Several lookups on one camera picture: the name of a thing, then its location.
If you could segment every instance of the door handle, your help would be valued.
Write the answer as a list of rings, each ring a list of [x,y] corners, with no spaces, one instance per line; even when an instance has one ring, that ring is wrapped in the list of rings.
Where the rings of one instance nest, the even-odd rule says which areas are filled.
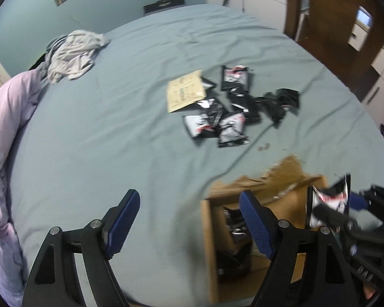
[[[229,0],[223,0],[222,6],[228,7],[229,6]]]
[[[373,95],[369,98],[369,100],[367,100],[367,105],[369,105],[371,103],[371,101],[377,95],[378,91],[380,91],[380,87],[377,87],[377,89],[374,91]]]

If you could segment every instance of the open cardboard box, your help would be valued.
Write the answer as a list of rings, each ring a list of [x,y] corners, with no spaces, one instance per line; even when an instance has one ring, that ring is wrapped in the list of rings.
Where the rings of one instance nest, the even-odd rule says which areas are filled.
[[[286,219],[295,227],[304,228],[307,187],[326,188],[324,176],[306,178],[285,196],[265,206],[269,207],[277,219]],[[237,250],[239,245],[233,243],[226,228],[223,207],[237,209],[239,195],[209,197],[201,201],[202,227],[204,231],[205,258],[209,282],[209,301],[211,303],[227,302],[250,298],[256,295],[269,267],[270,261],[260,253],[252,253],[251,271],[245,277],[232,282],[218,281],[216,250]],[[305,255],[299,254],[296,260],[292,281],[299,280],[303,273]]]

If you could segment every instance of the light blue wall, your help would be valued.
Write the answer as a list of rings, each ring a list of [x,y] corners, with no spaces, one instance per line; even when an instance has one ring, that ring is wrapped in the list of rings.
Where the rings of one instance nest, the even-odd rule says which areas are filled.
[[[5,0],[0,7],[0,62],[10,75],[25,71],[47,43],[76,29],[105,33],[143,16],[158,0]],[[185,0],[187,5],[205,0]]]

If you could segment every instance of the light blue bed sheet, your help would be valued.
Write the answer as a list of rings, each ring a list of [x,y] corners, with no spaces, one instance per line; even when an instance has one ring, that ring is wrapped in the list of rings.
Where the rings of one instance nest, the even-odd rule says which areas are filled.
[[[363,106],[326,67],[262,21],[199,5],[106,35],[112,41],[93,69],[46,88],[13,147],[9,207],[25,278],[52,226],[84,227],[134,188],[141,209],[111,260],[121,287],[150,306],[207,306],[199,202],[213,181],[258,177],[297,154],[306,172],[325,174],[329,183],[351,172],[354,191],[384,186],[384,140]],[[181,119],[196,111],[168,114],[167,82],[197,69],[219,82],[222,64],[253,69],[254,96],[300,91],[298,115],[288,113],[279,129],[266,117],[248,126],[247,145],[217,148],[217,139],[206,139],[197,146]],[[367,213],[358,218],[364,227],[375,224]],[[95,306],[87,283],[83,292]]]

